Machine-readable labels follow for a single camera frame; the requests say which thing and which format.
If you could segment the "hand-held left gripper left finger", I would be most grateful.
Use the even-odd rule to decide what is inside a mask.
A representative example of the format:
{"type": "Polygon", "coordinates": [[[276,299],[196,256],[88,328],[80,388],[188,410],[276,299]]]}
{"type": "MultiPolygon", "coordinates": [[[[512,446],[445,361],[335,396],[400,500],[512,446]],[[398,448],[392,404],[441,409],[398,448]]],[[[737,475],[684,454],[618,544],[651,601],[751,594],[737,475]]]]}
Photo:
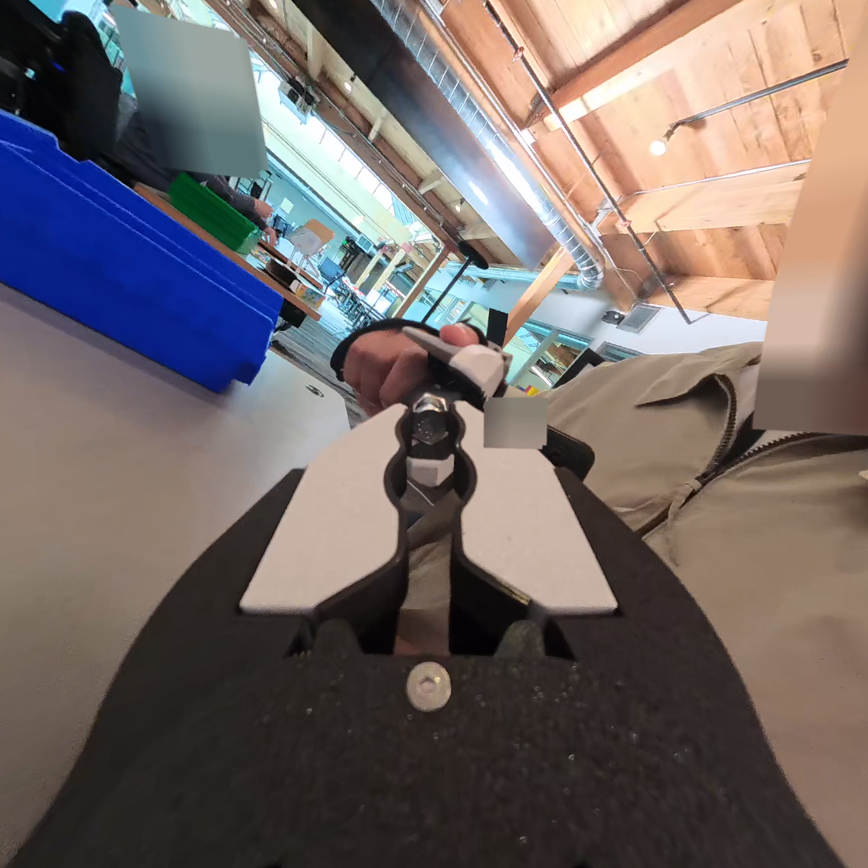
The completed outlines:
{"type": "Polygon", "coordinates": [[[241,612],[296,615],[312,635],[341,620],[364,648],[395,646],[409,589],[409,432],[409,408],[397,404],[302,471],[241,612]]]}

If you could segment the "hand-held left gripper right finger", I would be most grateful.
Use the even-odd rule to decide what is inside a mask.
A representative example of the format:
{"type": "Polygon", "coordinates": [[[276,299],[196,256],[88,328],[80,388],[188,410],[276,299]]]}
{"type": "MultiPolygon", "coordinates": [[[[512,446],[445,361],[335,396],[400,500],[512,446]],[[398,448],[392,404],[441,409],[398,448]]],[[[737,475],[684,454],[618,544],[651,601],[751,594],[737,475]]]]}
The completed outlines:
{"type": "Polygon", "coordinates": [[[485,418],[456,404],[451,644],[498,644],[516,622],[614,614],[618,603],[558,467],[539,448],[485,444],[485,418]]]}

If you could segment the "silver bolt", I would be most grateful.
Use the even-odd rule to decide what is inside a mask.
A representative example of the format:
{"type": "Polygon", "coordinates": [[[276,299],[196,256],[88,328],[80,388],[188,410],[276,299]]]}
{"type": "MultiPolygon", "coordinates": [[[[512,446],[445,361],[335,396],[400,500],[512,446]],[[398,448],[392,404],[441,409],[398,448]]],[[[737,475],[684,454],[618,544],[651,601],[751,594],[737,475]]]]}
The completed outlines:
{"type": "Polygon", "coordinates": [[[442,461],[453,455],[449,414],[427,409],[414,414],[409,455],[414,459],[442,461]]]}

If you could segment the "blue storage bin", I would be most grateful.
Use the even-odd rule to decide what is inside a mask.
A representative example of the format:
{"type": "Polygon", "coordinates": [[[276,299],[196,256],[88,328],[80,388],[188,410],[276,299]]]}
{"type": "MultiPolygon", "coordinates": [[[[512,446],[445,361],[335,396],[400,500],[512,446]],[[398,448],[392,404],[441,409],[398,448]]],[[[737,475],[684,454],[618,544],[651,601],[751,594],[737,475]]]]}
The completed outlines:
{"type": "Polygon", "coordinates": [[[1,112],[1,279],[210,390],[251,384],[282,299],[50,132],[1,112]]]}

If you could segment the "person's right hand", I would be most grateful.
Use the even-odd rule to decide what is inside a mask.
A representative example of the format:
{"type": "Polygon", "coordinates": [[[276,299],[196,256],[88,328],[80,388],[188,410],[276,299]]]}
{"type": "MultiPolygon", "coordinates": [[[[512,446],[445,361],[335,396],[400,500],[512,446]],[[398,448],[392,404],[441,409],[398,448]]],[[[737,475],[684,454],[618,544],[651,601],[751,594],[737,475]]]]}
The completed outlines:
{"type": "Polygon", "coordinates": [[[485,333],[467,322],[433,328],[408,319],[386,319],[357,329],[333,351],[330,364],[369,416],[403,404],[424,387],[449,380],[443,368],[431,362],[427,348],[411,338],[406,328],[437,335],[459,348],[486,343],[485,333]]]}

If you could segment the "tan document stand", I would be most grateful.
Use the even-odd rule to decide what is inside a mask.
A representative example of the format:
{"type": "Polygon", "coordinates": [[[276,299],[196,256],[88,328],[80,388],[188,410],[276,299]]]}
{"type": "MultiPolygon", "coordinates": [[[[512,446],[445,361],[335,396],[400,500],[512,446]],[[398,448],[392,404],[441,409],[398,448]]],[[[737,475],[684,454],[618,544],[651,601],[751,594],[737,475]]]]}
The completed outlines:
{"type": "Polygon", "coordinates": [[[317,219],[297,227],[290,234],[290,243],[303,257],[315,257],[324,246],[335,237],[335,232],[329,226],[317,219]]]}

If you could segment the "brown wooden table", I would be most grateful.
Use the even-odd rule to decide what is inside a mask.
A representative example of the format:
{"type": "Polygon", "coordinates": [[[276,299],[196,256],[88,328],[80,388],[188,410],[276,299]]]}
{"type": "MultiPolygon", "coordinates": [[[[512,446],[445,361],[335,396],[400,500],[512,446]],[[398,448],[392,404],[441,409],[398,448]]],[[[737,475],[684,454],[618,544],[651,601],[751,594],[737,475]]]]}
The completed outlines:
{"type": "Polygon", "coordinates": [[[310,306],[306,301],[297,296],[286,286],[281,285],[271,274],[265,272],[264,269],[258,268],[250,264],[244,256],[233,251],[226,243],[216,238],[212,233],[209,233],[202,226],[197,224],[194,220],[187,217],[182,211],[178,210],[165,193],[153,189],[145,183],[137,182],[134,190],[142,198],[156,206],[161,211],[173,219],[175,222],[182,225],[187,231],[198,236],[202,242],[213,248],[224,258],[232,261],[237,267],[242,268],[248,272],[253,277],[257,279],[261,284],[272,291],[273,294],[279,295],[281,299],[292,307],[299,311],[298,314],[292,314],[289,318],[291,325],[299,327],[301,325],[301,316],[307,317],[313,321],[320,321],[322,314],[315,307],[310,306]]]}

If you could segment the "green storage bin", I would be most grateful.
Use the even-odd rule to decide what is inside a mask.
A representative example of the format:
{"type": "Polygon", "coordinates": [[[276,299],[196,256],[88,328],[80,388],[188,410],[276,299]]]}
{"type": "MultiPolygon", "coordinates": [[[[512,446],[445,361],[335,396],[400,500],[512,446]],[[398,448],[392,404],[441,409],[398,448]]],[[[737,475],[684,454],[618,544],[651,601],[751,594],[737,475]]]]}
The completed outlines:
{"type": "Polygon", "coordinates": [[[187,172],[176,176],[169,197],[177,210],[235,253],[250,254],[262,238],[263,232],[255,222],[187,172]]]}

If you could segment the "black office chair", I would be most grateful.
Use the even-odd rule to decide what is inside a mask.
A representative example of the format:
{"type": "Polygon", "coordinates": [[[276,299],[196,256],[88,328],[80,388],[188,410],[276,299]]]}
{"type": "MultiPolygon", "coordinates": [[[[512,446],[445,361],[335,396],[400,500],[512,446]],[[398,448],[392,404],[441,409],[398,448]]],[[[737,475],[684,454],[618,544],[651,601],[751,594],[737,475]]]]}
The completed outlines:
{"type": "Polygon", "coordinates": [[[113,151],[122,77],[86,14],[55,21],[31,2],[1,2],[1,107],[54,134],[72,157],[113,151]]]}

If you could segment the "silver ventilation duct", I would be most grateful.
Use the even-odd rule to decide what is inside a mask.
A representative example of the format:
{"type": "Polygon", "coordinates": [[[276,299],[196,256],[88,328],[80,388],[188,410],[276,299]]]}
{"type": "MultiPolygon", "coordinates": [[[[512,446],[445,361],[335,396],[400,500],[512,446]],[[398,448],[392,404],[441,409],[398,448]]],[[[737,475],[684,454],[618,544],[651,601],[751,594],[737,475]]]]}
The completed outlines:
{"type": "Polygon", "coordinates": [[[372,5],[447,98],[485,151],[493,157],[522,200],[541,218],[543,225],[552,233],[558,244],[564,245],[573,256],[578,274],[565,277],[560,282],[565,290],[601,289],[605,275],[601,262],[564,219],[549,193],[528,172],[518,156],[518,148],[506,135],[505,122],[496,117],[494,109],[473,90],[471,75],[439,42],[440,34],[427,14],[417,11],[411,2],[373,1],[372,5]]]}

